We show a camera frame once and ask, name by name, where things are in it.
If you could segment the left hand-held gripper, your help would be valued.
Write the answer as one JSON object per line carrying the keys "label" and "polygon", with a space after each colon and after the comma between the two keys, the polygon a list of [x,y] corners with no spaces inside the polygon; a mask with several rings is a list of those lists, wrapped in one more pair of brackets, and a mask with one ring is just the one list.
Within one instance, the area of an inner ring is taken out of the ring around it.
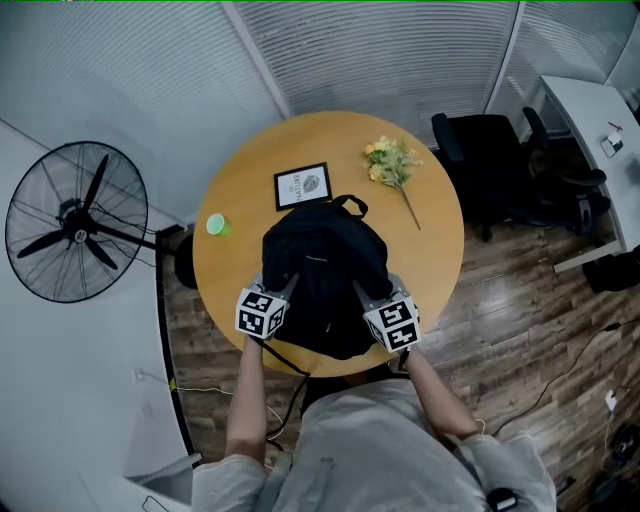
{"label": "left hand-held gripper", "polygon": [[263,274],[257,272],[248,288],[243,288],[235,309],[235,329],[248,336],[269,340],[284,323],[289,300],[298,282],[295,273],[278,292],[267,291]]}

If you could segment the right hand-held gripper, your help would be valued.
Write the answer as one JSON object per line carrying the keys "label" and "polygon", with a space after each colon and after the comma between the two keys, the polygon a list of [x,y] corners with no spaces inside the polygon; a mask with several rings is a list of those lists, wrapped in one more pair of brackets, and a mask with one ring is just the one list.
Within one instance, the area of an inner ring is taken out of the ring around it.
{"label": "right hand-held gripper", "polygon": [[353,287],[365,311],[363,318],[374,339],[389,353],[407,349],[421,340],[419,310],[401,278],[388,274],[392,290],[385,298],[371,298],[358,281]]}

